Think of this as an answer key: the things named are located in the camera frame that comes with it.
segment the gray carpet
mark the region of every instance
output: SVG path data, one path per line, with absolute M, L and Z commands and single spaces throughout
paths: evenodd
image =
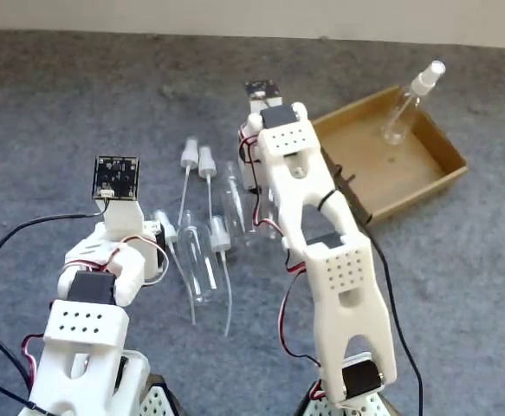
M 505 414 L 505 50 L 0 33 L 0 237 L 30 218 L 94 210 L 89 193 L 98 153 L 140 156 L 144 210 L 162 207 L 174 217 L 182 140 L 194 133 L 218 159 L 233 159 L 248 79 L 278 80 L 286 101 L 305 102 L 315 117 L 409 81 L 435 57 L 448 72 L 428 108 L 471 170 L 374 231 L 424 375 L 426 413 Z M 204 182 L 193 177 L 188 205 L 203 217 L 204 196 Z M 24 335 L 43 330 L 63 255 L 92 227 L 91 220 L 37 226 L 0 253 L 0 335 L 9 346 L 18 350 Z M 278 345 L 275 322 L 289 282 L 282 253 L 274 244 L 241 251 L 230 271 L 236 310 L 229 339 L 220 336 L 214 309 L 191 326 L 173 269 L 128 309 L 127 346 L 149 357 L 193 415 L 292 414 L 315 371 Z M 293 292 L 287 317 L 289 344 L 313 352 L 306 281 Z M 417 385 L 398 338 L 395 344 L 399 378 L 385 394 L 412 415 Z M 23 393 L 1 355 L 0 383 Z M 0 415 L 18 411 L 0 396 Z

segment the white spray nozzle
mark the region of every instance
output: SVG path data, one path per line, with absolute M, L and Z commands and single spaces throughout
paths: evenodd
M 164 226 L 165 242 L 168 244 L 176 243 L 177 232 L 167 217 L 167 214 L 161 210 L 157 210 L 154 212 L 154 219 Z
M 231 248 L 231 239 L 225 229 L 223 217 L 216 215 L 210 221 L 210 243 L 211 248 L 216 252 L 225 252 Z
M 200 178 L 213 178 L 216 176 L 216 162 L 211 157 L 211 149 L 209 146 L 200 147 L 200 161 L 198 162 L 198 175 Z
M 435 87 L 435 84 L 437 84 L 438 79 L 444 74 L 445 70 L 445 66 L 442 62 L 433 61 L 424 72 L 420 73 L 414 81 L 412 81 L 411 89 L 417 95 L 427 95 L 433 87 Z
M 194 136 L 186 140 L 185 149 L 181 154 L 181 167 L 196 169 L 198 166 L 198 139 Z

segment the hole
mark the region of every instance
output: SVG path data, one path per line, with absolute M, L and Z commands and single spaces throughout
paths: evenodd
M 344 308 L 354 308 L 362 302 L 360 289 L 347 290 L 339 293 L 340 305 Z

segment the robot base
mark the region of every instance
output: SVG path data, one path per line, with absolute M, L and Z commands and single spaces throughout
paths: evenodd
M 302 399 L 295 416 L 400 416 L 387 400 L 376 393 L 366 396 L 358 410 L 338 409 L 326 398 L 311 400 L 309 398 L 311 388 Z

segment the circuit board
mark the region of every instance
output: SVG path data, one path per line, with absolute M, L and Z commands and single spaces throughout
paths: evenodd
M 139 159 L 98 156 L 94 162 L 93 198 L 136 201 L 139 190 Z
M 244 84 L 249 100 L 267 100 L 281 96 L 279 87 L 271 80 L 249 81 Z

